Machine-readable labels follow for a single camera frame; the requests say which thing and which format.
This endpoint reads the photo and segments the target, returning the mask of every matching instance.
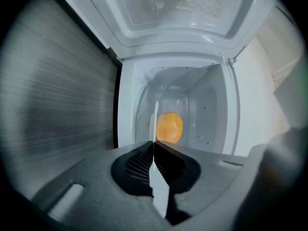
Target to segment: round orange object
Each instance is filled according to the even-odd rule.
[[[181,117],[174,112],[166,112],[159,116],[156,123],[156,139],[176,143],[183,132]]]

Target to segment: orange fruit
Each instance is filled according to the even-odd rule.
[[[183,132],[181,117],[174,112],[166,112],[159,116],[156,123],[156,139],[176,143]]]

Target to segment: orange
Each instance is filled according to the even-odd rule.
[[[159,116],[156,123],[156,139],[176,143],[183,132],[181,117],[174,112],[166,112]]]

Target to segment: open microwave door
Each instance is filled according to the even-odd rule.
[[[276,0],[66,0],[119,58],[193,52],[235,58]]]

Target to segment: gray wood grain surface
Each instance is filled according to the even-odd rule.
[[[54,0],[32,0],[0,50],[1,156],[31,198],[113,145],[117,67]]]

